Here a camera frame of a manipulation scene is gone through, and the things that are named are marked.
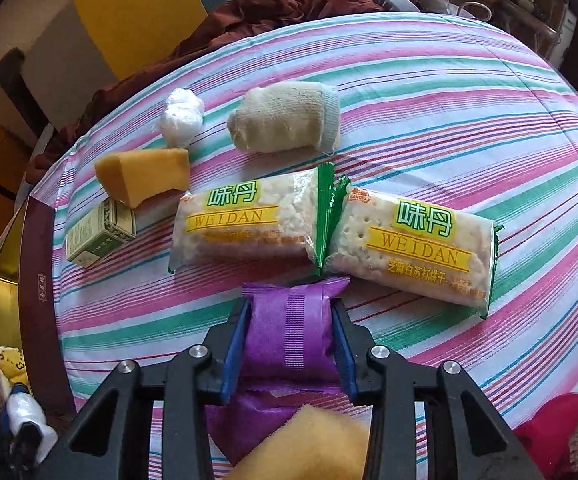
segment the dark red cloth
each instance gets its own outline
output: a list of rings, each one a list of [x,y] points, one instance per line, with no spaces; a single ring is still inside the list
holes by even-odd
[[[565,394],[544,404],[514,435],[545,480],[558,480],[570,470],[568,441],[578,426],[578,394]]]
[[[381,12],[373,0],[229,0],[205,18],[195,32],[161,62],[124,81],[99,89],[77,124],[55,132],[44,153],[26,168],[26,180],[37,184],[46,171],[105,115],[158,79],[221,46],[262,32],[333,16]]]

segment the round table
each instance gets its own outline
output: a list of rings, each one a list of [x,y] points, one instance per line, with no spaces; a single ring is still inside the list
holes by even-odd
[[[90,269],[66,261],[66,230],[105,193],[102,153],[163,146],[156,123],[176,87],[206,104],[190,148],[192,191],[310,168],[327,157],[235,150],[226,119],[255,86],[300,79],[338,88],[342,144],[328,158],[354,184],[504,224],[487,320],[362,280],[343,295],[352,320],[411,361],[459,361],[515,427],[553,396],[578,391],[578,95],[549,65],[489,25],[378,13],[304,23],[208,54],[96,125],[32,193],[56,208],[53,280],[64,361],[81,406],[114,365],[168,360],[222,322],[243,282],[288,282],[303,262],[228,262],[167,272],[178,195],[136,210],[136,239]],[[345,397],[322,406],[370,420]],[[426,437],[418,412],[420,476]],[[150,475],[160,477],[162,406]],[[230,466],[213,449],[217,476]]]

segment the yellow sponge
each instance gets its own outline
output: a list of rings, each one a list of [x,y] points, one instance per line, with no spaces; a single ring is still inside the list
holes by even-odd
[[[182,148],[109,153],[94,167],[107,195],[131,209],[170,189],[189,189],[189,152]]]
[[[362,480],[369,428],[304,406],[245,456],[226,480]]]

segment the beige knitted sock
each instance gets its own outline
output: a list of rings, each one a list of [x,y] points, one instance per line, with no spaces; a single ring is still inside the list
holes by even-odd
[[[338,91],[302,81],[253,88],[229,116],[227,127],[242,152],[273,153],[313,146],[333,153],[340,144]]]

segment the purple snack package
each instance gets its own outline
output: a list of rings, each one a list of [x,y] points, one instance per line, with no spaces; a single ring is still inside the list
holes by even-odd
[[[206,407],[209,434],[231,464],[307,402],[299,394],[277,395],[278,390],[341,393],[329,298],[339,296],[348,283],[344,276],[291,288],[243,286],[252,310],[238,387],[227,406]]]

